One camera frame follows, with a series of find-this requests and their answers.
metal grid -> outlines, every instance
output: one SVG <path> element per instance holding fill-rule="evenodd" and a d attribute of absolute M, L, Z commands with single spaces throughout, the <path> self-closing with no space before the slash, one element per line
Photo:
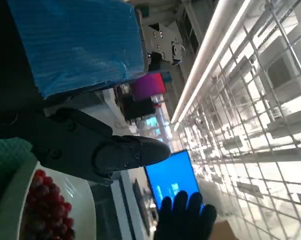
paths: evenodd
<path fill-rule="evenodd" d="M 301 240 L 301 0 L 254 1 L 205 81 L 179 127 L 205 201 L 239 239 Z"/>

blue plastic wrap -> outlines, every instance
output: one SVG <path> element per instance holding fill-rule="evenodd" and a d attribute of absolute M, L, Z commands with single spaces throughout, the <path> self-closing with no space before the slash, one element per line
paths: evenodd
<path fill-rule="evenodd" d="M 44 98 L 106 87 L 144 71 L 140 29 L 118 0 L 8 0 Z"/>

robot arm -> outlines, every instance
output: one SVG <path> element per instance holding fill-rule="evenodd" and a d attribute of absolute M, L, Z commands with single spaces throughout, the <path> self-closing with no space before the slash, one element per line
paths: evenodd
<path fill-rule="evenodd" d="M 171 151 L 164 143 L 141 136 L 116 136 L 103 122 L 71 108 L 50 118 L 20 112 L 0 125 L 0 138 L 29 141 L 40 164 L 108 186 L 113 172 L 155 164 Z"/>

screw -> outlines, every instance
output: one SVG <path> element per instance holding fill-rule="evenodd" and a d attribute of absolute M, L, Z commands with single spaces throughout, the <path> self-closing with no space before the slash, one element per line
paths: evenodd
<path fill-rule="evenodd" d="M 138 160 L 138 159 L 140 158 L 140 154 L 139 154 L 139 153 L 136 153 L 135 156 L 134 156 L 134 158 L 135 158 L 136 160 Z"/>
<path fill-rule="evenodd" d="M 59 150 L 53 150 L 50 154 L 50 157 L 52 159 L 59 159 L 61 157 L 61 151 Z"/>
<path fill-rule="evenodd" d="M 67 131 L 72 132 L 72 131 L 74 131 L 75 128 L 76 128 L 76 125 L 73 121 L 71 121 L 67 124 Z"/>

pink object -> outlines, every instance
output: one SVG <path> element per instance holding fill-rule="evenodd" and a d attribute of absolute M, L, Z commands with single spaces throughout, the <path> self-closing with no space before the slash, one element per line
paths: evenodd
<path fill-rule="evenodd" d="M 135 101 L 147 99 L 151 96 L 163 94 L 166 92 L 162 75 L 153 73 L 139 78 L 136 82 L 130 84 L 130 91 Z"/>

